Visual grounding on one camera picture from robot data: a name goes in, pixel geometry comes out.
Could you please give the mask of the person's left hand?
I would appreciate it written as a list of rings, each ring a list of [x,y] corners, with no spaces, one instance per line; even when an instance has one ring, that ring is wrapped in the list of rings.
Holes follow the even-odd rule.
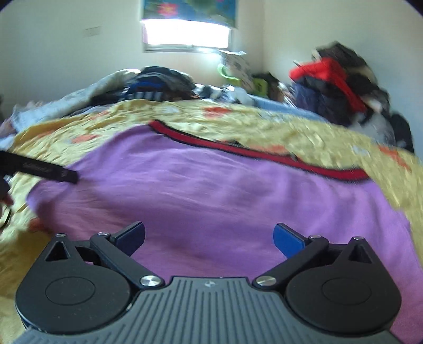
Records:
[[[9,194],[10,186],[9,184],[1,178],[0,182],[0,203],[1,206],[12,206],[14,204],[14,201],[12,197]]]

